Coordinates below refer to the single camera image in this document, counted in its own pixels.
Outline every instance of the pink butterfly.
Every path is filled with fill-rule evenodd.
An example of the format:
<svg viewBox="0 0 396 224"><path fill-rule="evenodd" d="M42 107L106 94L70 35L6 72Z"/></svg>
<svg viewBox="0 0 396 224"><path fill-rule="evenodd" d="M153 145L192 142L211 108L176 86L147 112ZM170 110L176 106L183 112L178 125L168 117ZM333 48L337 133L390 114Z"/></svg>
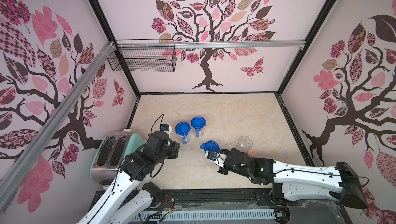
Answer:
<svg viewBox="0 0 396 224"><path fill-rule="evenodd" d="M245 72L250 78L256 73L262 73L263 72L263 67L261 66L263 64L263 58L260 58L256 64L254 64L254 67L243 67L241 70Z"/></svg>
<svg viewBox="0 0 396 224"><path fill-rule="evenodd" d="M117 96L113 100L113 106L124 103L124 99L122 98L122 95L124 94L125 91L122 87L120 87L120 85L118 84L118 82L116 82L116 80L114 80L114 87L116 88Z"/></svg>

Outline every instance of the wire basket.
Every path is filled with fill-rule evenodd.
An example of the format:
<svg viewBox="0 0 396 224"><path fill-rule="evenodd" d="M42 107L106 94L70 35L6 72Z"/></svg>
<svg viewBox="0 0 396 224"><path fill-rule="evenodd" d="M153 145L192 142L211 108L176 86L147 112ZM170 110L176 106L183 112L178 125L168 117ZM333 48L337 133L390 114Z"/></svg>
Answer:
<svg viewBox="0 0 396 224"><path fill-rule="evenodd" d="M131 40L138 43L121 44L117 48L129 71L175 72L176 51L173 39L160 39L159 43L139 43L148 39ZM122 71L115 51L108 57L108 62L113 71Z"/></svg>

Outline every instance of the blue plastic lid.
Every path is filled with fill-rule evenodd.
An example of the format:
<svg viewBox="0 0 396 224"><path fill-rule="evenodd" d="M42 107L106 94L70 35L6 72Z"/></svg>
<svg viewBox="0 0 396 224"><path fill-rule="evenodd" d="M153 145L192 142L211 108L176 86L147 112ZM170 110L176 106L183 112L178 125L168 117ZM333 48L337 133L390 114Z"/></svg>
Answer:
<svg viewBox="0 0 396 224"><path fill-rule="evenodd" d="M191 127L190 127L189 123L181 122L181 123L176 124L175 132L176 132L176 134L179 134L179 135L185 137L189 133L190 129L191 129Z"/></svg>
<svg viewBox="0 0 396 224"><path fill-rule="evenodd" d="M205 125L206 121L203 117L195 117L191 119L191 126L196 130L201 130Z"/></svg>

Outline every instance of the toaster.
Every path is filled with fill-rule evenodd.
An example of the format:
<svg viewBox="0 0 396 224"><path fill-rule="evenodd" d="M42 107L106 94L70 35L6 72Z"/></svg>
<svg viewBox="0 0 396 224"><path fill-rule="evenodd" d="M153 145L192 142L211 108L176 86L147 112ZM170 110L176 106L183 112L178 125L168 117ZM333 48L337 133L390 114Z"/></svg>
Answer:
<svg viewBox="0 0 396 224"><path fill-rule="evenodd" d="M135 132L117 132L107 135L96 152L91 165L91 177L95 182L113 180L126 155L135 152L145 141Z"/></svg>

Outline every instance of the pink wall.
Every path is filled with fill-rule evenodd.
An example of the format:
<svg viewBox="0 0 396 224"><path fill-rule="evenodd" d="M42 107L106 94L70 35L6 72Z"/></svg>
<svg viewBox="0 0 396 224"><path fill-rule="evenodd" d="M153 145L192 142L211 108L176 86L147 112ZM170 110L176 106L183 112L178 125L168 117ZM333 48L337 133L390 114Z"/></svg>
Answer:
<svg viewBox="0 0 396 224"><path fill-rule="evenodd" d="M205 1L209 4L203 8ZM174 38L179 42L230 41L235 36L244 41L250 35L255 40L256 34L265 32L261 37L268 40L304 39L325 2L261 0L252 10L257 1L99 0L117 39ZM178 50L175 72L132 72L132 76L141 92L276 91L299 48L256 49L248 53L206 49L202 58L200 49ZM158 84L163 79L166 84Z"/></svg>
<svg viewBox="0 0 396 224"><path fill-rule="evenodd" d="M106 43L86 0L1 0L0 178ZM0 216L2 223L75 223L101 187L90 165L102 138L122 130L135 96L107 63Z"/></svg>
<svg viewBox="0 0 396 224"><path fill-rule="evenodd" d="M396 220L395 30L396 0L339 0L283 94L316 165L369 177L353 223Z"/></svg>

